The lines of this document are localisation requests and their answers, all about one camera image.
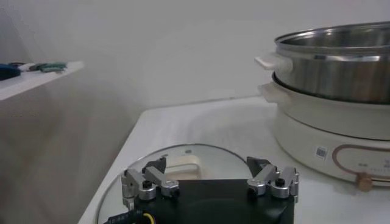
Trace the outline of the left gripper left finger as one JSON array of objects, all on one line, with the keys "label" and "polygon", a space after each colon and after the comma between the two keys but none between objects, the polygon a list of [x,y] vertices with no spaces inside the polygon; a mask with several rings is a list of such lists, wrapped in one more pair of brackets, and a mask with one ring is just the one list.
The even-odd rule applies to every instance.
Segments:
[{"label": "left gripper left finger", "polygon": [[168,178],[165,169],[165,157],[147,162],[140,172],[126,169],[121,174],[123,205],[128,210],[133,210],[136,198],[141,201],[152,201],[156,199],[158,189],[162,197],[177,198],[180,195],[179,182]]}]

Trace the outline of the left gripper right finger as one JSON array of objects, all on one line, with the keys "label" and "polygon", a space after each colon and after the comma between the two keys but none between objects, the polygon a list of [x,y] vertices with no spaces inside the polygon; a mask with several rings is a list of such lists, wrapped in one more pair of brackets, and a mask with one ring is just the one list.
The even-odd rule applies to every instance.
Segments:
[{"label": "left gripper right finger", "polygon": [[287,199],[292,197],[298,201],[299,173],[294,167],[286,166],[279,170],[266,159],[248,156],[246,164],[252,174],[247,183],[248,193],[254,197],[270,193],[274,198]]}]

